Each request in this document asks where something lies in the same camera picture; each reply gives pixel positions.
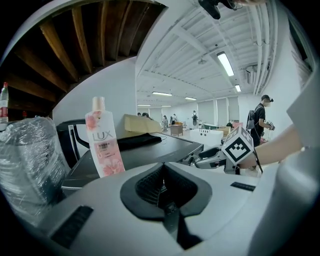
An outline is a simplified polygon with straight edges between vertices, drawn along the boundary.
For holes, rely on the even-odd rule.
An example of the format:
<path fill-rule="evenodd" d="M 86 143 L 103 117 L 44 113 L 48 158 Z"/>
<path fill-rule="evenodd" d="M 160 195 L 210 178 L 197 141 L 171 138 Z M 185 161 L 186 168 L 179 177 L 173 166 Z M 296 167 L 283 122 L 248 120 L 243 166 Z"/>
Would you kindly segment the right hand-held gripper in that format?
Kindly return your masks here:
<path fill-rule="evenodd" d="M 199 169 L 224 166 L 227 174 L 240 175 L 238 164 L 254 151 L 253 138 L 242 126 L 238 126 L 226 137 L 222 147 L 211 147 L 198 154 L 194 165 Z"/>

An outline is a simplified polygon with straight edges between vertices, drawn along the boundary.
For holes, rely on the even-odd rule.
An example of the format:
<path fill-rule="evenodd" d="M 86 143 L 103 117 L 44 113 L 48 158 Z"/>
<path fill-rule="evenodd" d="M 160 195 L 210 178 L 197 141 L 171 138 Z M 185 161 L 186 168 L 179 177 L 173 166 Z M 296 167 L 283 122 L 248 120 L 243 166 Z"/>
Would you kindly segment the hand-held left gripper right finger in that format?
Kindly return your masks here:
<path fill-rule="evenodd" d="M 164 185 L 183 217 L 202 213 L 213 194 L 208 182 L 169 162 L 164 163 Z"/>

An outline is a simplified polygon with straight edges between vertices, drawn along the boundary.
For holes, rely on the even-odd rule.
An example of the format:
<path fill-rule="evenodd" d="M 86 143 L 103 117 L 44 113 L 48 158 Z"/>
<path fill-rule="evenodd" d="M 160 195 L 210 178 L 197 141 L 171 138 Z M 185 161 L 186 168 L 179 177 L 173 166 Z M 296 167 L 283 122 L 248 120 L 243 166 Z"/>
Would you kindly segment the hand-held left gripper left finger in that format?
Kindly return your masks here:
<path fill-rule="evenodd" d="M 129 178 L 120 189 L 123 205 L 137 218 L 147 221 L 163 221 L 164 210 L 159 207 L 160 194 L 164 185 L 164 164 L 153 167 Z"/>

